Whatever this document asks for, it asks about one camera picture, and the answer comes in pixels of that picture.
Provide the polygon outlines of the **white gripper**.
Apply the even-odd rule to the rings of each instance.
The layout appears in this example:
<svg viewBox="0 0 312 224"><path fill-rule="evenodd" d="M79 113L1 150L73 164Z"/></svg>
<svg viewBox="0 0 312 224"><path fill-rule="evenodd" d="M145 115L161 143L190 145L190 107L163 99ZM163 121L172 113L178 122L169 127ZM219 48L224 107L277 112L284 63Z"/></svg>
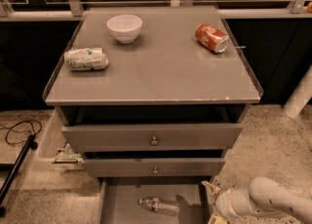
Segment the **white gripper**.
<svg viewBox="0 0 312 224"><path fill-rule="evenodd" d="M234 220L239 217L239 214L234 207L234 203L238 198L238 190L221 190L219 187L206 180L202 181L202 185L206 188L207 194L215 199L215 208L220 215L213 214L210 217L208 224L228 224L225 219Z"/></svg>

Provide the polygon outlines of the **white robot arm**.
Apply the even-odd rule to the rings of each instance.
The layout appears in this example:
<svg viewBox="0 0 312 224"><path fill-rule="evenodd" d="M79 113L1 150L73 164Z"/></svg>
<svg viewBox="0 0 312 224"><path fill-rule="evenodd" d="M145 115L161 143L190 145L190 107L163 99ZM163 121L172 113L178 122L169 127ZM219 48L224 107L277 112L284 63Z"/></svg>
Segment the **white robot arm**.
<svg viewBox="0 0 312 224"><path fill-rule="evenodd" d="M254 178L244 188L221 189L202 181L214 212L208 224L226 224L245 216L281 218L290 215L302 224L312 224L312 201L300 197L276 181Z"/></svg>

